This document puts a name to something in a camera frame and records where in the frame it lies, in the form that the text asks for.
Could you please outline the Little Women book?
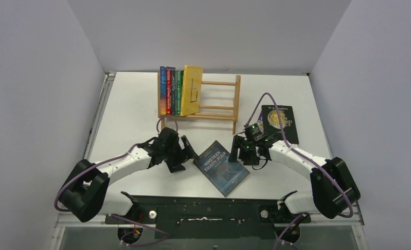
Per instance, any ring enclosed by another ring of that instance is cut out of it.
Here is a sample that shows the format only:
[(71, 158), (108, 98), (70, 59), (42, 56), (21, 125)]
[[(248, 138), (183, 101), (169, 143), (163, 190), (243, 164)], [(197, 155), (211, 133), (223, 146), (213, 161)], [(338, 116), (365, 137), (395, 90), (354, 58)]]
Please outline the Little Women book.
[(176, 115), (176, 69), (171, 70), (171, 114)]

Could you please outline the yellow Little Prince book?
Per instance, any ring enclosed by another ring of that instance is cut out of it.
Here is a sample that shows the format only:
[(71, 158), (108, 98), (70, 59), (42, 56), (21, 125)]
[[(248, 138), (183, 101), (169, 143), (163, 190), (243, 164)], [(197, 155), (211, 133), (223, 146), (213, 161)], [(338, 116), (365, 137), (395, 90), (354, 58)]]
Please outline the yellow Little Prince book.
[(199, 112), (202, 76), (202, 67), (192, 65), (184, 66), (180, 116), (192, 115)]

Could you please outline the blue Jane Eyre book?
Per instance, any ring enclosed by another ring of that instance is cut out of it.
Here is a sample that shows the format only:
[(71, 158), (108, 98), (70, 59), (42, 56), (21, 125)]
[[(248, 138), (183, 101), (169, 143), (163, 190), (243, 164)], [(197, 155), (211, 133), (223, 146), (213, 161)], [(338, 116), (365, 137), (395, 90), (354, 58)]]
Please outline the blue Jane Eyre book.
[(167, 114), (167, 70), (165, 66), (160, 66), (160, 94), (159, 94), (159, 108), (160, 115), (164, 116)]

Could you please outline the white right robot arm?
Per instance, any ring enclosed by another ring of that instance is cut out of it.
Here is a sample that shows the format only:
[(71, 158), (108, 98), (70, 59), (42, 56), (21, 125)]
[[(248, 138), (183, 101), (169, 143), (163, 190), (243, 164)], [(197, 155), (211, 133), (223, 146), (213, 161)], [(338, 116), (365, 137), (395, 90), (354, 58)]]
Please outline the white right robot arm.
[(320, 213), (328, 219), (351, 218), (360, 191), (345, 163), (308, 153), (282, 138), (282, 133), (266, 135), (257, 124), (234, 135), (229, 161), (255, 166), (261, 158), (282, 164), (309, 180), (310, 191), (293, 191), (279, 200), (277, 214), (291, 222), (298, 214)]

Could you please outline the green 104-Storey Treehouse book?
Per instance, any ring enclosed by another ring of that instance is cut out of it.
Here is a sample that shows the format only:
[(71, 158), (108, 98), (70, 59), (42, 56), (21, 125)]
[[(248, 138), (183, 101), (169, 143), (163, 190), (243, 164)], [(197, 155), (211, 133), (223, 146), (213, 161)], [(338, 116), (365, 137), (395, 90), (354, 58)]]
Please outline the green 104-Storey Treehouse book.
[(182, 100), (182, 85), (183, 85), (183, 70), (176, 71), (176, 116), (181, 115), (181, 100)]

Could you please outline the dark blue bottom book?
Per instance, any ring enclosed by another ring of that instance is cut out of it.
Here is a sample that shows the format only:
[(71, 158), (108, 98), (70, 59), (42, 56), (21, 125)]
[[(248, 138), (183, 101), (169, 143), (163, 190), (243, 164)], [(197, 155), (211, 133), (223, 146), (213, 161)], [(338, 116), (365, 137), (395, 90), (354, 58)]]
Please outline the dark blue bottom book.
[(229, 151), (214, 141), (193, 160), (194, 165), (225, 197), (250, 174), (240, 162), (230, 162), (229, 156)]

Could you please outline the red 13-Storey Treehouse book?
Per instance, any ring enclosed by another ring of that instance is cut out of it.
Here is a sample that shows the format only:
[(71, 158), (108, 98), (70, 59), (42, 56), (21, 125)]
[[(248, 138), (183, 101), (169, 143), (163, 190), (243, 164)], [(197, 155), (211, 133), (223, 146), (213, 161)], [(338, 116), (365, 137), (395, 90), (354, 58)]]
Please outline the red 13-Storey Treehouse book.
[(172, 67), (166, 67), (166, 112), (172, 114), (171, 95), (172, 95)]

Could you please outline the black Moon and Sixpence book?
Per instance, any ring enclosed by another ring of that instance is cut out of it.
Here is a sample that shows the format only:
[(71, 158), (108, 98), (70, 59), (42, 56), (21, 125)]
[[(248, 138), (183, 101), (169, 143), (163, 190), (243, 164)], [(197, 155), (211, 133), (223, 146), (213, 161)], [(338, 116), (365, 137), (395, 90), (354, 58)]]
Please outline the black Moon and Sixpence book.
[(292, 106), (278, 105), (279, 114), (274, 105), (261, 106), (261, 118), (264, 133), (267, 135), (279, 134), (282, 138), (281, 131), (286, 136), (290, 144), (299, 145), (296, 121)]

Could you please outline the purple Treehouse book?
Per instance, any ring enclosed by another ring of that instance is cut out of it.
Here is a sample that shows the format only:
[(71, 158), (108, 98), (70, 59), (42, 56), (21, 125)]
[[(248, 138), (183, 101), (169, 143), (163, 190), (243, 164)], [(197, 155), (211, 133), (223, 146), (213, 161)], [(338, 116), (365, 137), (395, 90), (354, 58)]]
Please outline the purple Treehouse book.
[(257, 125), (258, 125), (258, 127), (259, 127), (259, 129), (260, 129), (260, 131), (262, 132), (262, 133), (264, 133), (265, 132), (265, 130), (264, 130), (264, 122), (263, 122), (263, 112), (261, 111), (260, 112), (260, 114), (259, 114), (259, 117), (258, 117), (258, 119), (257, 119)]

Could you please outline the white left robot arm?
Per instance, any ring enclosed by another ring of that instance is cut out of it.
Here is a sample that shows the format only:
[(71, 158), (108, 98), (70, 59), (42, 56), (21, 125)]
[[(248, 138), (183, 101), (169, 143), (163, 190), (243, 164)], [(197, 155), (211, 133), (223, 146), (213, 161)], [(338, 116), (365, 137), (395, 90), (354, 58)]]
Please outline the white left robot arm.
[(133, 223), (139, 216), (138, 200), (126, 191), (109, 194), (109, 186), (161, 163), (170, 173), (183, 171), (183, 164), (197, 157), (186, 136), (164, 128), (158, 136), (132, 145), (122, 155), (98, 163), (80, 160), (58, 191), (54, 208), (74, 214), (81, 222), (99, 214), (115, 214), (125, 223)]

